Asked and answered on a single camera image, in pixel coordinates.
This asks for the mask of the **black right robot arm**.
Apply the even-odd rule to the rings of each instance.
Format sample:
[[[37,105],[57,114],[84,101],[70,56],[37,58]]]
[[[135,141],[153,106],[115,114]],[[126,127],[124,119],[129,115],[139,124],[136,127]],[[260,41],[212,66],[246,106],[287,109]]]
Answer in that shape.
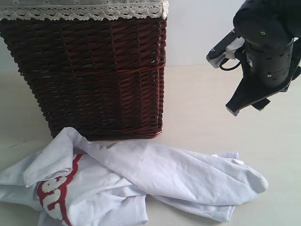
[[[238,60],[243,78],[226,108],[233,115],[252,106],[262,110],[269,97],[286,92],[301,73],[301,3],[298,0],[247,0],[233,18],[233,30],[207,54],[223,69]]]

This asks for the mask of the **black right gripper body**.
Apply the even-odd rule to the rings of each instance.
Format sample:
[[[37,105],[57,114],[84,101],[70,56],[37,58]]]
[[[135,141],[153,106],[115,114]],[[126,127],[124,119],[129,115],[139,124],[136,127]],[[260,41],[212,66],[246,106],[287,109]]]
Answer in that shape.
[[[258,47],[244,43],[240,85],[247,94],[285,92],[301,74],[301,40],[291,40],[282,47]]]

